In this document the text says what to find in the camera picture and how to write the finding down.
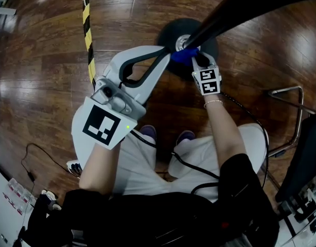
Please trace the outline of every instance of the wrist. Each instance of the wrist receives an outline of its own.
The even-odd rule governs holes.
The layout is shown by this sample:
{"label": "wrist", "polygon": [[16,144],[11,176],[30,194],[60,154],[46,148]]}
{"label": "wrist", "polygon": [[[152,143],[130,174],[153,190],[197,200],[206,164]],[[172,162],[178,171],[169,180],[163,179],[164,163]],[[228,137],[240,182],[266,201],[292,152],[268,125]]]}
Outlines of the wrist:
{"label": "wrist", "polygon": [[219,100],[219,96],[217,94],[204,95],[204,100],[205,102]]}

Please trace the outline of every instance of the purple shoe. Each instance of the purple shoe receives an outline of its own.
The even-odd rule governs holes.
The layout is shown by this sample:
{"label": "purple shoe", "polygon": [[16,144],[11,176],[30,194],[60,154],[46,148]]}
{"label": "purple shoe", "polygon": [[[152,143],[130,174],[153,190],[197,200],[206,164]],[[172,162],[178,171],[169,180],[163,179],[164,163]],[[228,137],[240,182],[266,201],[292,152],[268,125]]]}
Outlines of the purple shoe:
{"label": "purple shoe", "polygon": [[179,137],[178,137],[178,139],[177,139],[177,145],[178,145],[180,142],[182,142],[184,139],[193,140],[193,139],[196,139],[196,135],[195,135],[193,132],[189,131],[189,130],[183,131],[183,132],[179,135]]}
{"label": "purple shoe", "polygon": [[157,133],[155,127],[151,125],[143,126],[140,131],[141,134],[150,136],[153,140],[157,141]]}

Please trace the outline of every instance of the yellow and black striped tape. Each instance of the yellow and black striped tape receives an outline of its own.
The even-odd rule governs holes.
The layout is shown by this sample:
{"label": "yellow and black striped tape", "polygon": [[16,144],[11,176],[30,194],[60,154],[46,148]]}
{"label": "yellow and black striped tape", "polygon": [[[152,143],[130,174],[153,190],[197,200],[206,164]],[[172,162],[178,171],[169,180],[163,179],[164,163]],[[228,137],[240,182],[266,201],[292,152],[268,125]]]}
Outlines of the yellow and black striped tape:
{"label": "yellow and black striped tape", "polygon": [[93,41],[92,41],[92,33],[91,33],[91,25],[90,25],[90,0],[83,0],[83,8],[82,8],[82,21],[84,25],[84,34],[85,34],[85,42],[86,48],[88,51],[88,71],[90,75],[90,82],[95,89],[95,62],[94,62],[94,50],[93,50]]}

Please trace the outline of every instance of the person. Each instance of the person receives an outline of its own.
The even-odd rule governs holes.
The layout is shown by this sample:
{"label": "person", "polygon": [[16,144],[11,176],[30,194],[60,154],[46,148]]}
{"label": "person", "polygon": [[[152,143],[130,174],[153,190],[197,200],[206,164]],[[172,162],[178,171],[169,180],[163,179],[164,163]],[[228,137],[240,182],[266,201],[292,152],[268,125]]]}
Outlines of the person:
{"label": "person", "polygon": [[[73,139],[85,167],[80,189],[66,194],[62,212],[88,246],[275,245],[278,219],[256,175],[267,152],[264,133],[254,123],[238,128],[216,94],[204,99],[213,136],[185,131],[174,151],[219,179],[173,156],[168,172],[177,179],[166,182],[154,172],[156,148],[132,134],[112,150],[86,143],[77,134],[79,108]],[[136,133],[155,144],[154,127]],[[191,194],[198,185],[217,182]]]}

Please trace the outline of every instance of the cable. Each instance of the cable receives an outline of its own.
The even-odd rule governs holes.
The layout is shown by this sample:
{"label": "cable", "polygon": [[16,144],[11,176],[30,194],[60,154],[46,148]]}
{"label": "cable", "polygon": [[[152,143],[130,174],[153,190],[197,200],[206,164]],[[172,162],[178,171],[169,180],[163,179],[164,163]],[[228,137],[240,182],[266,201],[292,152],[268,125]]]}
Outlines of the cable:
{"label": "cable", "polygon": [[[31,192],[30,192],[30,197],[32,196],[33,189],[34,189],[34,181],[33,181],[33,186],[32,186]],[[30,199],[28,200],[28,203],[26,204],[26,208],[25,208],[25,211],[24,211],[24,217],[23,217],[23,222],[22,222],[21,229],[22,229],[22,227],[24,225],[25,215],[26,215],[26,211],[28,209],[29,204],[30,204]]]}
{"label": "cable", "polygon": [[262,184],[262,188],[264,188],[266,181],[267,181],[268,169],[269,169],[269,143],[268,143],[267,133],[266,133],[265,129],[263,128],[262,124],[259,122],[259,120],[256,119],[256,117],[251,112],[249,112],[243,105],[241,105],[238,101],[236,101],[234,98],[229,96],[227,93],[224,93],[224,92],[220,92],[220,93],[222,95],[224,95],[226,98],[228,98],[229,100],[233,101],[240,108],[242,108],[243,111],[245,111],[262,128],[262,131],[263,131],[263,134],[265,137],[265,143],[266,143],[266,173],[265,173],[265,179],[264,179],[263,184]]}
{"label": "cable", "polygon": [[204,187],[217,187],[219,185],[218,182],[212,182],[212,183],[204,183],[204,184],[201,184],[197,187],[195,187],[190,194],[195,194],[195,192],[200,189],[200,188],[204,188]]}
{"label": "cable", "polygon": [[74,174],[72,174],[72,173],[70,173],[68,170],[66,170],[64,167],[62,167],[59,163],[57,163],[51,156],[50,156],[50,154],[48,154],[46,151],[45,151],[45,149],[43,149],[42,147],[40,147],[40,146],[38,146],[37,144],[35,144],[35,143],[28,143],[27,145],[26,145],[26,148],[25,148],[25,150],[26,150],[26,153],[25,153],[25,156],[22,158],[22,160],[21,160],[21,164],[22,164],[22,166],[24,167],[24,169],[27,171],[27,173],[28,173],[28,176],[30,177],[30,176],[32,176],[33,177],[33,175],[32,175],[32,173],[23,165],[23,161],[25,160],[25,158],[27,157],[27,155],[28,155],[28,148],[29,148],[29,146],[35,146],[35,147],[37,147],[37,148],[39,148],[40,150],[42,150],[46,155],[48,155],[48,157],[50,158],[50,160],[52,160],[56,165],[58,165],[60,168],[62,168],[65,172],[67,172],[68,174],[71,174],[71,175],[73,175],[73,176],[75,176]]}
{"label": "cable", "polygon": [[[268,177],[268,169],[269,169],[269,143],[268,143],[268,137],[267,137],[267,133],[264,129],[264,127],[262,126],[262,124],[260,123],[260,121],[258,119],[256,119],[256,117],[251,113],[249,112],[243,105],[241,105],[237,100],[235,100],[234,98],[232,98],[231,96],[229,96],[228,94],[226,94],[225,92],[220,92],[222,95],[224,95],[226,98],[228,98],[229,100],[231,100],[232,102],[234,102],[235,104],[237,104],[240,108],[242,108],[261,128],[262,128],[262,131],[264,133],[264,137],[265,137],[265,143],[266,143],[266,173],[265,173],[265,178],[264,178],[264,182],[262,184],[262,188],[265,186],[266,184],[266,181],[267,181],[267,177]],[[146,141],[145,139],[143,139],[141,136],[139,136],[137,133],[135,133],[133,130],[131,131],[131,134],[133,134],[137,139],[139,139],[140,141],[142,141],[143,143],[151,146],[151,147],[154,147],[156,148],[156,145],[155,144],[152,144],[148,141]],[[187,166],[187,167],[190,167],[192,169],[195,169],[199,172],[202,172],[204,174],[207,174],[215,179],[219,179],[219,177],[217,175],[215,175],[214,173],[206,170],[206,169],[203,169],[203,168],[200,168],[200,167],[197,167],[197,166],[194,166],[192,164],[189,164],[185,161],[183,161],[181,159],[181,157],[175,152],[173,151],[172,152],[172,155],[174,155],[176,157],[176,159],[183,165]],[[195,187],[191,194],[194,194],[196,192],[196,190],[200,189],[200,188],[204,188],[204,187],[214,187],[214,186],[218,186],[218,183],[205,183],[205,184],[201,184],[197,187]]]}
{"label": "cable", "polygon": [[135,133],[133,130],[131,131],[131,134],[134,135],[137,139],[139,139],[140,141],[142,141],[143,143],[147,144],[148,146],[151,146],[153,148],[156,148],[155,144],[152,144],[148,141],[146,141],[145,139],[143,139],[141,136],[139,136],[137,133]]}
{"label": "cable", "polygon": [[176,152],[174,152],[174,151],[172,152],[172,155],[174,155],[174,156],[176,157],[176,159],[177,159],[178,161],[180,161],[181,164],[183,164],[183,165],[185,165],[185,166],[187,166],[187,167],[190,167],[190,168],[192,168],[192,169],[194,169],[194,170],[197,170],[197,171],[199,171],[199,172],[202,172],[202,173],[204,173],[204,174],[207,174],[207,175],[209,175],[209,176],[211,176],[211,177],[213,177],[213,178],[215,178],[215,179],[219,179],[219,178],[220,178],[218,175],[215,175],[214,173],[212,173],[212,172],[210,172],[210,171],[208,171],[208,170],[206,170],[206,169],[203,169],[203,168],[201,168],[201,167],[194,166],[194,165],[192,165],[192,164],[189,164],[189,163],[183,161],[183,160],[181,159],[181,157],[180,157]]}

